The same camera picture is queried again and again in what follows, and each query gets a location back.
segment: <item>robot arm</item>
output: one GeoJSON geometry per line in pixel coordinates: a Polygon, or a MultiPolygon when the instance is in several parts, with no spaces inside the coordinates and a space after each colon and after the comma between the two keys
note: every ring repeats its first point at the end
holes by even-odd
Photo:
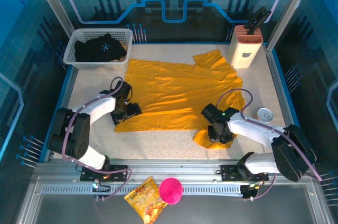
{"type": "Polygon", "coordinates": [[[290,137],[311,164],[316,161],[313,147],[301,129],[295,125],[286,128],[268,125],[247,116],[243,118],[236,109],[221,111],[212,104],[202,110],[202,115],[212,124],[208,127],[209,139],[212,142],[225,144],[232,141],[235,134],[239,134],[272,149],[272,153],[248,153],[239,161],[238,170],[244,178],[258,173],[280,173],[297,182],[308,170],[299,153],[276,131],[290,137]]]}
{"type": "MultiPolygon", "coordinates": [[[[141,114],[138,104],[128,103],[129,92],[132,87],[123,82],[118,92],[110,97],[103,98],[85,107],[77,116],[71,128],[71,134],[67,141],[65,154],[71,156],[83,164],[96,170],[108,171],[109,157],[97,152],[89,145],[90,125],[97,119],[110,113],[114,124],[117,125],[125,119],[141,114]]],[[[104,90],[98,97],[115,91],[104,90]]],[[[48,142],[48,149],[61,154],[65,132],[73,114],[79,109],[60,108],[57,110],[51,128],[52,136],[48,142]]]]}

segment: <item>knife block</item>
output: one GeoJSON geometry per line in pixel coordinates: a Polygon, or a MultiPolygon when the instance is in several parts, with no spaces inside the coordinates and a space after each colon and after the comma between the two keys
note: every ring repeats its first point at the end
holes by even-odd
{"type": "Polygon", "coordinates": [[[263,36],[260,29],[256,29],[253,35],[247,35],[249,29],[244,25],[234,27],[228,58],[234,68],[249,68],[259,48],[263,43],[263,36]]]}

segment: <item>chip bag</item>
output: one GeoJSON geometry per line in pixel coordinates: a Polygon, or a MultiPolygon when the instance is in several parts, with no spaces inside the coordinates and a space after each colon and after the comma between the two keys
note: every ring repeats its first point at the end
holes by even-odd
{"type": "Polygon", "coordinates": [[[153,224],[167,205],[159,196],[158,186],[152,177],[126,195],[125,200],[141,216],[145,224],[153,224]]]}

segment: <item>white plastic basket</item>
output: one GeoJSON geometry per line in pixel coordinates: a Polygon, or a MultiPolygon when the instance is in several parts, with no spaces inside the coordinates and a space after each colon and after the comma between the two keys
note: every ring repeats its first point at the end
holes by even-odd
{"type": "Polygon", "coordinates": [[[63,61],[66,64],[71,64],[77,69],[88,69],[96,67],[111,67],[117,70],[127,69],[128,60],[130,56],[130,51],[132,49],[133,42],[133,32],[130,29],[77,29],[73,32],[72,36],[69,39],[67,48],[64,52],[63,61]],[[122,41],[125,45],[128,46],[126,59],[123,62],[76,62],[75,59],[75,42],[81,41],[83,43],[87,42],[90,39],[98,38],[105,34],[111,35],[112,38],[115,38],[118,41],[122,41]]]}

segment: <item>pink ball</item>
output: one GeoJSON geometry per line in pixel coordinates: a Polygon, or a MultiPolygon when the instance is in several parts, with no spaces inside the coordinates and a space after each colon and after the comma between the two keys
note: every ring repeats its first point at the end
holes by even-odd
{"type": "Polygon", "coordinates": [[[183,195],[183,186],[176,178],[166,178],[158,188],[159,196],[168,204],[177,204],[183,195]]]}

